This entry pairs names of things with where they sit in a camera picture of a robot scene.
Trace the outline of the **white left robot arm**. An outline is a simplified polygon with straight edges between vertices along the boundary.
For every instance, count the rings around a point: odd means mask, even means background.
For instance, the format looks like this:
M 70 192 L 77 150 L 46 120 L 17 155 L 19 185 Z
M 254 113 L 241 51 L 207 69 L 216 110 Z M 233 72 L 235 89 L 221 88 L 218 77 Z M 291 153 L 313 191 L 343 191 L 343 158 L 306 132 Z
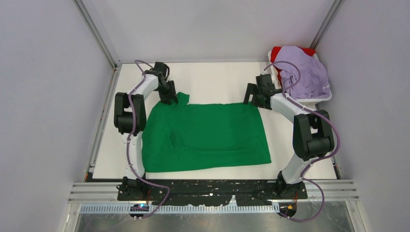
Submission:
M 118 92 L 114 97 L 114 126 L 122 136 L 126 152 L 124 176 L 136 181 L 130 187 L 130 194 L 137 200 L 147 196 L 147 186 L 170 190 L 167 186 L 144 179 L 142 134 L 147 123 L 145 101 L 152 92 L 157 92 L 160 103 L 178 103 L 174 81 L 168 79 L 169 66 L 157 61 L 148 67 L 149 70 L 142 70 L 141 79 L 135 87 L 128 92 Z

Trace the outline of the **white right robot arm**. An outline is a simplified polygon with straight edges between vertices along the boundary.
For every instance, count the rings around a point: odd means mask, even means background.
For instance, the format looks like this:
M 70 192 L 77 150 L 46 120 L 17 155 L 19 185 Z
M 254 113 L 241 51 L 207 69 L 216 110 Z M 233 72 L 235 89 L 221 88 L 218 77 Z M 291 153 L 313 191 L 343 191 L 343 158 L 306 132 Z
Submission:
M 293 124 L 294 155 L 279 172 L 276 185 L 278 196 L 289 198 L 314 161 L 325 157 L 335 148 L 329 114 L 326 111 L 314 111 L 296 102 L 289 94 L 275 88 L 269 74 L 261 74 L 256 77 L 255 84 L 247 85 L 243 103 L 275 110 Z

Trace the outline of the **green t-shirt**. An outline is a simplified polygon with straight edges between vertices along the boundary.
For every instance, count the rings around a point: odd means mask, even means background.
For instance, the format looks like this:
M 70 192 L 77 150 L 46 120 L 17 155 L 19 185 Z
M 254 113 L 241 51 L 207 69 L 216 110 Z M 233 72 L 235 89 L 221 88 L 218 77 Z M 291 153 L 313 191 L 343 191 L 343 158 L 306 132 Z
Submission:
M 251 104 L 192 104 L 185 93 L 157 103 L 142 134 L 148 173 L 269 164 L 263 121 Z

